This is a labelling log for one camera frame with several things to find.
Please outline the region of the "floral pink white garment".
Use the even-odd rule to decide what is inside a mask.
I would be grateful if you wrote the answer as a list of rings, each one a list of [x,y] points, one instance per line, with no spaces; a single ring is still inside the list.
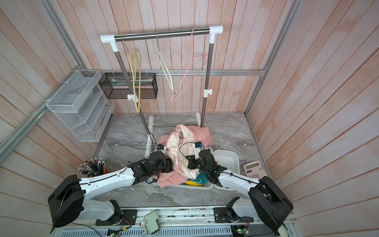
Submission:
[[[173,169],[187,179],[196,179],[200,174],[198,168],[189,169],[186,156],[194,155],[194,133],[183,124],[177,125],[168,136],[167,154],[173,161]]]

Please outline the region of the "white hanger with metal hook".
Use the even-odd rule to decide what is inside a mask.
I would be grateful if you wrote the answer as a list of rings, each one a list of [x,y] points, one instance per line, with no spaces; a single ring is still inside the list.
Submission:
[[[169,72],[169,69],[163,59],[163,56],[161,54],[161,51],[160,51],[160,48],[159,48],[159,37],[158,37],[158,33],[156,33],[156,37],[152,40],[152,44],[153,44],[153,50],[154,50],[154,53],[156,55],[156,58],[157,60],[159,61],[159,65],[160,65],[160,68],[163,72],[163,75],[165,76],[168,84],[169,84],[169,88],[170,90],[173,92],[173,79],[172,79],[172,76]]]

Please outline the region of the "green sweatshirt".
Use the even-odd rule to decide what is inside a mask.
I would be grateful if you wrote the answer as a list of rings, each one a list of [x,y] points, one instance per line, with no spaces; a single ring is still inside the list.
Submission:
[[[196,179],[193,180],[194,183],[199,184],[201,186],[207,184],[209,181],[204,174],[199,174]]]

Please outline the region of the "pink jacket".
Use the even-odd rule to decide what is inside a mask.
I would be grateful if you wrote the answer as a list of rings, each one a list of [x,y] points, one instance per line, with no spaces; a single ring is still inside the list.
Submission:
[[[198,126],[187,126],[190,131],[194,133],[194,140],[195,142],[202,142],[204,147],[208,147],[211,145],[212,138],[209,131],[209,128],[207,127],[198,127]],[[169,135],[163,135],[160,137],[158,144],[163,144],[166,146],[166,142],[168,140]],[[174,169],[167,173],[163,172],[159,175],[154,176],[154,178],[157,180],[157,183],[160,188],[165,188],[169,186],[177,186],[182,183],[185,183],[187,181],[187,178],[181,176],[178,172],[176,172]]]

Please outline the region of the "yellow jacket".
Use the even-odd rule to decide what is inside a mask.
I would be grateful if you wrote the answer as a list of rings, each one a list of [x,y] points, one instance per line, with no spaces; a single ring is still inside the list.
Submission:
[[[186,185],[195,186],[195,187],[203,187],[203,184],[196,183],[196,182],[193,182],[193,181],[187,181]]]

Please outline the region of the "yellow-green plastic hanger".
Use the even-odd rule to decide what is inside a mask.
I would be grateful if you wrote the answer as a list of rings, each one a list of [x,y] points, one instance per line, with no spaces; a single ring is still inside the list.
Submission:
[[[133,96],[136,111],[141,111],[141,52],[139,48],[135,49],[134,53],[129,54],[129,68],[132,75]]]

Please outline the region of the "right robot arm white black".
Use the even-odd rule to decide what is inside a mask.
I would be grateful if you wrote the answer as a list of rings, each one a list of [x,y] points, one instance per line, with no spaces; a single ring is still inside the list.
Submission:
[[[186,156],[186,159],[189,169],[199,169],[212,184],[249,197],[258,218],[277,237],[279,236],[278,230],[284,225],[284,220],[293,211],[294,206],[270,177],[257,179],[233,173],[218,165],[210,150],[202,150],[198,156]]]

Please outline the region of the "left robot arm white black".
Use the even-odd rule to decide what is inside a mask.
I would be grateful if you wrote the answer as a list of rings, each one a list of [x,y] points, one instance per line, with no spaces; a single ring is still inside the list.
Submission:
[[[60,228],[81,219],[95,219],[98,225],[119,224],[123,212],[117,201],[96,201],[94,197],[172,170],[171,158],[157,151],[115,172],[81,179],[70,175],[48,197],[52,226]]]

